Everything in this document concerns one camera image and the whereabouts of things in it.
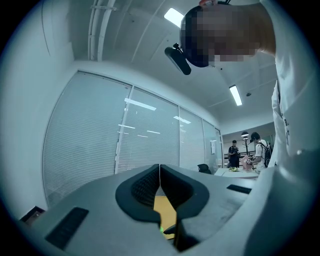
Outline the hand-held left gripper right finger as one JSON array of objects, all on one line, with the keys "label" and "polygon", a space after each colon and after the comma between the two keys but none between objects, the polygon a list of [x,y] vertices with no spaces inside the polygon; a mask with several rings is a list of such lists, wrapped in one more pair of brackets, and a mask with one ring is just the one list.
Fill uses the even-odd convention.
[{"label": "hand-held left gripper right finger", "polygon": [[196,217],[209,200],[208,188],[196,179],[199,174],[177,166],[160,165],[160,186],[176,211],[178,222]]}]

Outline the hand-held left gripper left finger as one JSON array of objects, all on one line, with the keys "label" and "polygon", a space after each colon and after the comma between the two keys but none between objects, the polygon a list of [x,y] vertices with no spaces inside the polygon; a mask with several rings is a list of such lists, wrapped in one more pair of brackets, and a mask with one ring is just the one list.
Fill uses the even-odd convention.
[{"label": "hand-held left gripper left finger", "polygon": [[116,188],[118,206],[133,220],[146,223],[160,223],[161,216],[154,211],[155,197],[160,187],[160,166],[154,164],[132,169]]}]

